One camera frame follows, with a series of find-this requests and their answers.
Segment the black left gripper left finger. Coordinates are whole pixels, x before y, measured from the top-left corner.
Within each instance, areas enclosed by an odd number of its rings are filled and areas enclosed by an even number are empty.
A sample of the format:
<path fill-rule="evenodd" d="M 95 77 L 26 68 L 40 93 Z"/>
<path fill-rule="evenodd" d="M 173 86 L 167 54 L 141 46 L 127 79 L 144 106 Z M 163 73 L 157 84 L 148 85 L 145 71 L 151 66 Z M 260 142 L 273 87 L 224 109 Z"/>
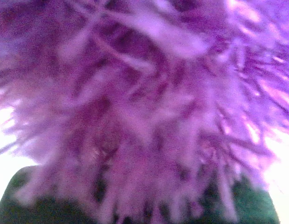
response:
<path fill-rule="evenodd" d="M 0 200 L 0 224 L 87 224 L 89 218 L 72 202 L 45 197 L 29 206 L 19 203 L 14 194 L 34 168 L 21 168 L 8 183 Z"/>

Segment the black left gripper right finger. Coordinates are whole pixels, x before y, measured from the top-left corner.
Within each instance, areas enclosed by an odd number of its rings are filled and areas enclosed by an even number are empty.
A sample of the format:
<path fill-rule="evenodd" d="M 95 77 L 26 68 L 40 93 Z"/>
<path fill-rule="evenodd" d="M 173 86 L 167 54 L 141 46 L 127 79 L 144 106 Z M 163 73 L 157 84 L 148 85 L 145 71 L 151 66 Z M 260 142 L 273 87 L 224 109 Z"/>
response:
<path fill-rule="evenodd" d="M 254 189 L 246 177 L 233 184 L 232 196 L 238 224 L 278 224 L 280 222 L 269 193 L 262 189 Z M 223 206 L 215 183 L 211 183 L 205 190 L 205 223 L 231 223 L 223 216 Z"/>

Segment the purple fluffy duster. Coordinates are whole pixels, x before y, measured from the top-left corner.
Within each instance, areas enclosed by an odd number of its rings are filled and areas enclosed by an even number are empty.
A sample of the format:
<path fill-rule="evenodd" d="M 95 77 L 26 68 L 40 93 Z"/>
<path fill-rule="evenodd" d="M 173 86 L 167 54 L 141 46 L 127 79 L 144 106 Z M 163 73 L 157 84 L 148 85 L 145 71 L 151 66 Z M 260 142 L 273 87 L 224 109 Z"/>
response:
<path fill-rule="evenodd" d="M 289 132 L 289 0 L 0 0 L 0 109 L 36 161 L 14 194 L 88 224 L 205 224 L 205 190 L 268 192 Z"/>

